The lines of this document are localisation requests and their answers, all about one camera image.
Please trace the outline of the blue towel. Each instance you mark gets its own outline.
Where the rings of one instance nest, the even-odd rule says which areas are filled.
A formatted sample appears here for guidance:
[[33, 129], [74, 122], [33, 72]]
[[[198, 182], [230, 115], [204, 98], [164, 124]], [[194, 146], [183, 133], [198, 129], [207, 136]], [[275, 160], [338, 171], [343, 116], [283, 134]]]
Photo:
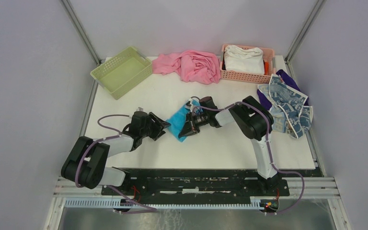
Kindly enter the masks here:
[[[195, 104], [197, 106], [200, 105], [199, 103], [199, 98], [198, 97], [191, 97], [194, 100], [196, 100]], [[179, 142], [184, 142], [186, 137], [183, 138], [178, 138], [178, 134], [180, 133], [180, 131], [182, 130], [185, 120], [186, 120], [186, 115], [190, 112], [189, 110], [187, 110], [184, 105], [185, 103], [180, 107], [180, 109], [175, 112], [169, 119], [167, 119], [166, 121], [169, 122], [171, 124], [171, 126], [168, 128], [169, 132], [179, 141]]]

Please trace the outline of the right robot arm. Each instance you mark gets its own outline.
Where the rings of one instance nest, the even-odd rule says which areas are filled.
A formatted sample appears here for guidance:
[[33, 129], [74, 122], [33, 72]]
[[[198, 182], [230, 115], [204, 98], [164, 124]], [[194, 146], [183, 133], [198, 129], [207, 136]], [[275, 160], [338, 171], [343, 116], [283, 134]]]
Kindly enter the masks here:
[[253, 145], [257, 160], [258, 191], [265, 196], [271, 195], [277, 189], [281, 177], [275, 169], [272, 153], [267, 146], [274, 123], [269, 111], [252, 96], [224, 109], [216, 107], [211, 96], [201, 98], [198, 103], [199, 106], [189, 103], [190, 112], [185, 116], [178, 137], [198, 134], [200, 127], [205, 125], [220, 128], [235, 122]]

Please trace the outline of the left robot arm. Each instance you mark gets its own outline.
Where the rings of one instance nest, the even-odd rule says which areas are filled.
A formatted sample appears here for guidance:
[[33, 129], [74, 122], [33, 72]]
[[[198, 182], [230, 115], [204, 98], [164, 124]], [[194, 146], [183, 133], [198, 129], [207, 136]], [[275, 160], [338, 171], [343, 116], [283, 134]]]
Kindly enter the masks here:
[[107, 167], [107, 159], [135, 151], [145, 138], [158, 140], [171, 125], [152, 112], [135, 111], [130, 119], [130, 123], [123, 130], [117, 130], [114, 136], [97, 139], [80, 136], [65, 160], [60, 175], [73, 181], [77, 187], [94, 189], [98, 185], [113, 185], [120, 195], [128, 194], [132, 183], [125, 178], [127, 173]]

